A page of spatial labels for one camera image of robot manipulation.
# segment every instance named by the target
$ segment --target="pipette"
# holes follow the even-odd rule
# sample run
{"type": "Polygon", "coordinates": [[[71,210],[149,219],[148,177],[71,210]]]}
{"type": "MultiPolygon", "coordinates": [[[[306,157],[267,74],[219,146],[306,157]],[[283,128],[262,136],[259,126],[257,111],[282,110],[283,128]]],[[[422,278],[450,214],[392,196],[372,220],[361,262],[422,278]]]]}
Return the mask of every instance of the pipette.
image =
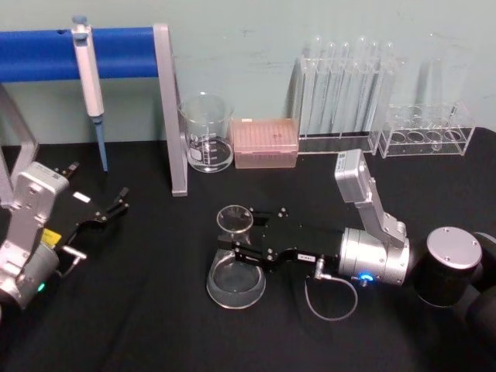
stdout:
{"type": "Polygon", "coordinates": [[[100,89],[100,77],[96,64],[95,48],[91,26],[87,24],[85,16],[76,15],[72,18],[75,23],[71,30],[74,51],[76,53],[77,68],[83,87],[84,103],[88,116],[95,124],[98,148],[102,160],[103,171],[108,172],[107,153],[105,151],[105,138],[103,134],[103,101],[100,89]]]}

